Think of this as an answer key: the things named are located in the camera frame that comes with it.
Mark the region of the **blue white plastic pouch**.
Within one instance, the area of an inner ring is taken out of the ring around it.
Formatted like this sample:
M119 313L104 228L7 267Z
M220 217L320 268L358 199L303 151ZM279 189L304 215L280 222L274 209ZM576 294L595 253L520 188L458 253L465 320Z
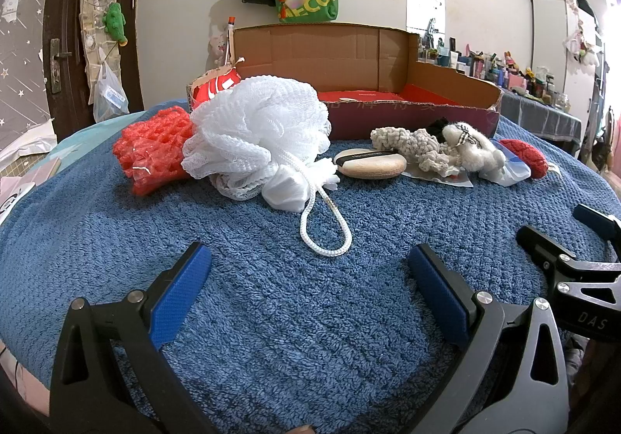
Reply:
M505 155L505 164L496 170L479 173L480 179L493 182L502 187L510 187L532 176L532 169L513 151L510 151L499 141L492 140L491 143Z

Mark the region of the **red foam net sleeve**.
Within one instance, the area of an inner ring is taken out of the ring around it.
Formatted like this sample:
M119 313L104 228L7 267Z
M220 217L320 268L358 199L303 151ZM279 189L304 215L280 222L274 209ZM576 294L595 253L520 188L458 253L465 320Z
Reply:
M189 113L181 106L127 126L111 150L133 194L143 197L172 182L189 178L181 166L183 145L193 135Z

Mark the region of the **cream knitted rope scrunchie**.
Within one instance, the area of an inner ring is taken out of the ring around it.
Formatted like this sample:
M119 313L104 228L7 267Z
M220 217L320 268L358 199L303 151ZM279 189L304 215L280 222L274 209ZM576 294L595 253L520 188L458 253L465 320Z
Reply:
M374 149L396 151L408 163L422 171L433 171L439 176L458 176L461 170L461 157L457 148L440 142L424 128L406 130L401 127L380 127L371 131Z

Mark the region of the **blue knitted blanket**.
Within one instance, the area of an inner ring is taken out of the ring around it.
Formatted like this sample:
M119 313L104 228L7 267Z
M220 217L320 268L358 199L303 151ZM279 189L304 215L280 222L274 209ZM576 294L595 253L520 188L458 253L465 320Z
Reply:
M455 352L408 271L426 244L477 290L524 305L546 292L517 244L533 226L580 259L612 246L572 214L618 214L612 188L535 140L552 175L504 188L343 179L333 198L352 231L344 256L302 241L299 218L262 198L236 202L207 180L138 197L105 140L28 191L1 227L1 361L14 392L52 385L71 303L118 303L146 290L194 243L210 273L161 355L221 433L393 433L411 419Z

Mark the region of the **white plush bunny keychain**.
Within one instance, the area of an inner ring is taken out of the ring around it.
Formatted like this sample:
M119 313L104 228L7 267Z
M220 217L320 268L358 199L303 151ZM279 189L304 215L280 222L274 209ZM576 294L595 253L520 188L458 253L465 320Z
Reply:
M442 135L445 142L458 152L461 166L470 173L489 173L505 165L503 152L466 122L449 123L443 127Z

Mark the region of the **beige round powder puff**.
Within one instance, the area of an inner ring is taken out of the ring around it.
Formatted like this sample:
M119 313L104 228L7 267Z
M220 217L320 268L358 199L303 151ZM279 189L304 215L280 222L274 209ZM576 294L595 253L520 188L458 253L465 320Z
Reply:
M368 148L342 150L334 163L343 176L360 180L393 179L408 167L408 161L397 152Z

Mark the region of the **black fuzzy scrunchie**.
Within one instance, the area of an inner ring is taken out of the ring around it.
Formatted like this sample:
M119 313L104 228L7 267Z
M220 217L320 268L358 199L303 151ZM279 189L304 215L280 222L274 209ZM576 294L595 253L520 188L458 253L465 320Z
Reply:
M426 131L433 136L439 143L444 143L445 138L443 136L443 130L445 126L448 126L449 121L445 118L440 118L434 121L432 124L426 127Z

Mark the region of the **white mesh bath pouf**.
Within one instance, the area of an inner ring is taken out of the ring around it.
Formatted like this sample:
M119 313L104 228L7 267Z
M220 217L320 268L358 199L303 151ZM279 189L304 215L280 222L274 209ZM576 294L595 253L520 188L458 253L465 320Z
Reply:
M193 134L182 147L182 168L208 179L226 198L260 194L273 209L300 216L300 237L320 256L342 256L352 231L328 193L340 182L337 166L320 156L331 146L327 106L309 84L276 76L242 80L191 113ZM322 199L343 234L336 249L318 245L307 224Z

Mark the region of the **clear plastic bag hanging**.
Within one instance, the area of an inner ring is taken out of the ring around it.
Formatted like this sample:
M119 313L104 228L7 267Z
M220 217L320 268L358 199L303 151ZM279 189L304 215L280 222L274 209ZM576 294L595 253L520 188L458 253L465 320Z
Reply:
M94 87L93 114L96 123L128 114L128 99L116 74L103 62Z

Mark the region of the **pink plush toy on wall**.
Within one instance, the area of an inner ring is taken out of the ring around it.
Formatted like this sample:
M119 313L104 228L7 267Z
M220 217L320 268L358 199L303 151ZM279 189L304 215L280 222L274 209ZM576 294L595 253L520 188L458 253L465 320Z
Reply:
M228 36L226 33L217 33L210 37L210 54L214 65L222 66L228 62Z

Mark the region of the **cardboard box red lining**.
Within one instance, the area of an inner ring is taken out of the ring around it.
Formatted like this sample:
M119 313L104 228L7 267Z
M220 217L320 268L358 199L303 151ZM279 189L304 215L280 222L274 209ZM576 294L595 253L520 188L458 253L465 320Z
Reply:
M364 24L272 24L232 32L232 63L188 84L188 98L212 97L234 76L309 83L330 112L335 140L360 140L381 126L407 130L445 119L495 135L494 84L418 58L419 38ZM211 85L217 79L219 84Z

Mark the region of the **table with dark cloth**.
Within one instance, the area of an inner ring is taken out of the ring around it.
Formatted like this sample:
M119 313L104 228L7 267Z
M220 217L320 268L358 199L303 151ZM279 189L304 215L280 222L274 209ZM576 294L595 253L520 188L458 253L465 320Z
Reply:
M503 90L500 114L570 155L577 155L582 145L581 121L560 109Z

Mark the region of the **dark wooden door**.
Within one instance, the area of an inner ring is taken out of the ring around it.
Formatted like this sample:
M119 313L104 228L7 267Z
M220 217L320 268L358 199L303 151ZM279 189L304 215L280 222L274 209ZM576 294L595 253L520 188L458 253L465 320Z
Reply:
M111 1L120 4L128 42L118 47L104 32L101 15ZM90 94L105 50L128 99L128 110L144 108L138 68L136 0L45 0L43 69L53 129L63 140L95 123Z

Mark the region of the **hanging fabric organizer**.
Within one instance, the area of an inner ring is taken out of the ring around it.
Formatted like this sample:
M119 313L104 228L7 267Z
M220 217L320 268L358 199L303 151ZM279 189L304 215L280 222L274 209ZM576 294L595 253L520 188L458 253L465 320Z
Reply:
M78 0L78 19L85 58L85 75L88 82L88 104L94 103L94 87L103 61L106 61L119 81L121 78L121 55L118 43L104 31L102 16L111 3L117 0Z

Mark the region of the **red knitted flower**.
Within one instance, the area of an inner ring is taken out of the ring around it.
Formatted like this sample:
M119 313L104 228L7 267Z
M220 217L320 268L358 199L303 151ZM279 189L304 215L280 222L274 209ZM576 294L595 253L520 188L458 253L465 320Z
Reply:
M531 169L533 179L542 179L547 175L548 163L543 153L532 146L518 139L503 139L500 144L516 155Z

